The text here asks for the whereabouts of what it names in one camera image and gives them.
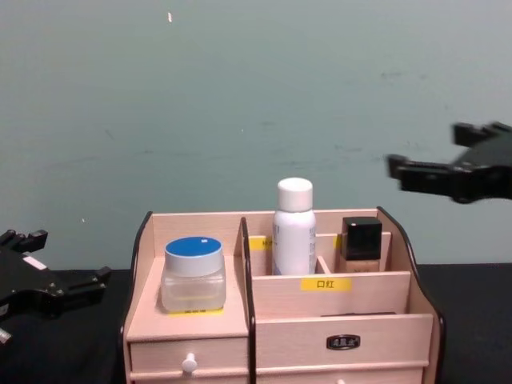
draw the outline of black cap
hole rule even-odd
[[[345,260],[381,258],[382,223],[378,218],[343,218],[342,233]]]

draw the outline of gray wall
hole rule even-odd
[[[454,121],[512,123],[511,15],[497,0],[2,0],[0,229],[47,229],[55,269],[124,268],[148,210],[273,209],[298,174],[317,208],[387,208],[422,263],[512,261],[508,202],[403,193],[382,162],[451,160]]]

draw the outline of drawer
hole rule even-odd
[[[135,384],[249,384],[247,378],[175,378],[163,380],[138,380]]]
[[[130,344],[135,373],[182,372],[182,362],[194,354],[197,370],[247,369],[247,338],[208,338]]]
[[[258,368],[361,365],[427,366],[431,314],[262,320],[256,325]],[[327,339],[360,337],[352,349],[329,349]]]
[[[422,369],[371,370],[366,372],[322,372],[276,374],[258,378],[258,384],[421,384]]]
[[[247,378],[176,378],[135,384],[248,384]],[[422,369],[367,372],[278,373],[258,376],[257,384],[421,384]]]

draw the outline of glass jar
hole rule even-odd
[[[169,312],[216,310],[226,301],[222,244],[214,238],[180,238],[167,244],[162,304]]]

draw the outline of bottle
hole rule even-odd
[[[218,310],[226,301],[222,244],[214,238],[179,238],[167,244],[162,304],[169,312]]]
[[[382,223],[378,218],[344,218],[342,224],[342,272],[379,272]]]
[[[278,183],[278,210],[272,239],[273,274],[314,274],[316,219],[313,184],[304,178]]]

